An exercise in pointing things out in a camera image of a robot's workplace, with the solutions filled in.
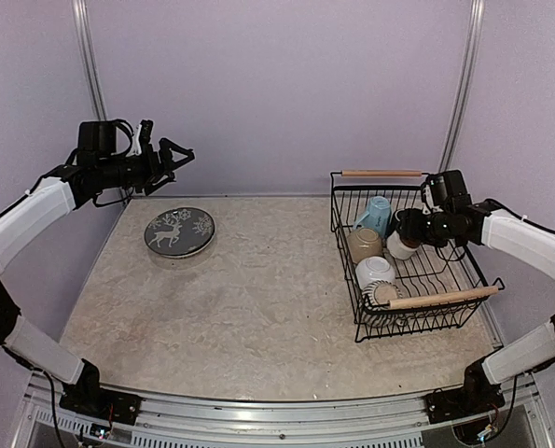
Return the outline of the grey deer pattern plate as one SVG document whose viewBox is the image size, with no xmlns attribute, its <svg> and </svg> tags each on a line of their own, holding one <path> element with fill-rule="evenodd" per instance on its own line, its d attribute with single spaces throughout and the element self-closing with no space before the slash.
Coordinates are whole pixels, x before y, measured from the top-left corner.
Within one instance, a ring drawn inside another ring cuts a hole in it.
<svg viewBox="0 0 555 448">
<path fill-rule="evenodd" d="M 167 210 L 146 226 L 149 250 L 165 258 L 184 259 L 202 252 L 215 237 L 215 221 L 197 207 Z"/>
</svg>

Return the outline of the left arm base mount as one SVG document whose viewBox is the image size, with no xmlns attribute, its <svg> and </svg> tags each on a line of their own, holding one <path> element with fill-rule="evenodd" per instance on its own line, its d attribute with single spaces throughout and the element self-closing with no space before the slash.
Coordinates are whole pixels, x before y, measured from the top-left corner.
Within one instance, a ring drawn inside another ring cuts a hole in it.
<svg viewBox="0 0 555 448">
<path fill-rule="evenodd" d="M 105 420 L 111 424 L 134 426 L 143 399 L 137 395 L 110 389 L 102 389 L 96 399 L 79 398 L 64 392 L 60 399 L 62 409 Z"/>
</svg>

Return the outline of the white and brown cup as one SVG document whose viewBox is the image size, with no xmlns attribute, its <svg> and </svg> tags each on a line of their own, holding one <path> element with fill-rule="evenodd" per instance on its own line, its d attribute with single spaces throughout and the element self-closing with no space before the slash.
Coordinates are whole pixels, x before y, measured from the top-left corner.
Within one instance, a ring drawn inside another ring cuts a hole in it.
<svg viewBox="0 0 555 448">
<path fill-rule="evenodd" d="M 394 231 L 388 236 L 386 240 L 386 247 L 390 255 L 394 259 L 399 259 L 399 260 L 410 259 L 418 251 L 418 248 L 419 248 L 418 246 L 412 247 L 412 246 L 406 245 L 402 241 L 397 231 Z"/>
</svg>

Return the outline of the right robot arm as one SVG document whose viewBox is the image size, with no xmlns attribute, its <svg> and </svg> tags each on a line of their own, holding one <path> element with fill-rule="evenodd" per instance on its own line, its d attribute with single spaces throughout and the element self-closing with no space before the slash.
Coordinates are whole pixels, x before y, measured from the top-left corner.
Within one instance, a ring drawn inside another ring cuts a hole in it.
<svg viewBox="0 0 555 448">
<path fill-rule="evenodd" d="M 482 245 L 518 259 L 555 280 L 555 231 L 510 211 L 494 199 L 472 201 L 463 174 L 429 174 L 421 185 L 423 207 L 401 211 L 386 246 L 396 259 L 407 259 L 420 245 Z M 465 369 L 456 407 L 477 413 L 505 380 L 555 362 L 555 314 L 501 350 Z"/>
</svg>

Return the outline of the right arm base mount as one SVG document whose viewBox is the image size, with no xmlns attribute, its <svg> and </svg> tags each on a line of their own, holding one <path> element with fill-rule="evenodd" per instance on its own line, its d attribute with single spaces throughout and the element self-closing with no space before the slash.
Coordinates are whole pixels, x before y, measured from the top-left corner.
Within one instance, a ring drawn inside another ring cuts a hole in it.
<svg viewBox="0 0 555 448">
<path fill-rule="evenodd" d="M 480 413 L 494 411 L 505 405 L 499 389 L 493 392 L 468 394 L 462 387 L 436 389 L 423 397 L 430 424 L 457 420 Z"/>
</svg>

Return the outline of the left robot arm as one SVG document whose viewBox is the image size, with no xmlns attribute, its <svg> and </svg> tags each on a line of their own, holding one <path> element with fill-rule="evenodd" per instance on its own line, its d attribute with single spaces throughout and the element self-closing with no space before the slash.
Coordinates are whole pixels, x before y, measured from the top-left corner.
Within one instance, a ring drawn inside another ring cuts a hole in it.
<svg viewBox="0 0 555 448">
<path fill-rule="evenodd" d="M 123 119 L 85 121 L 67 161 L 41 175 L 35 185 L 0 213 L 0 346 L 62 383 L 65 407 L 97 415 L 111 406 L 99 370 L 61 347 L 21 314 L 3 285 L 9 263 L 49 226 L 108 189 L 149 195 L 174 181 L 195 154 L 167 138 L 151 143 L 153 122 L 132 127 Z"/>
</svg>

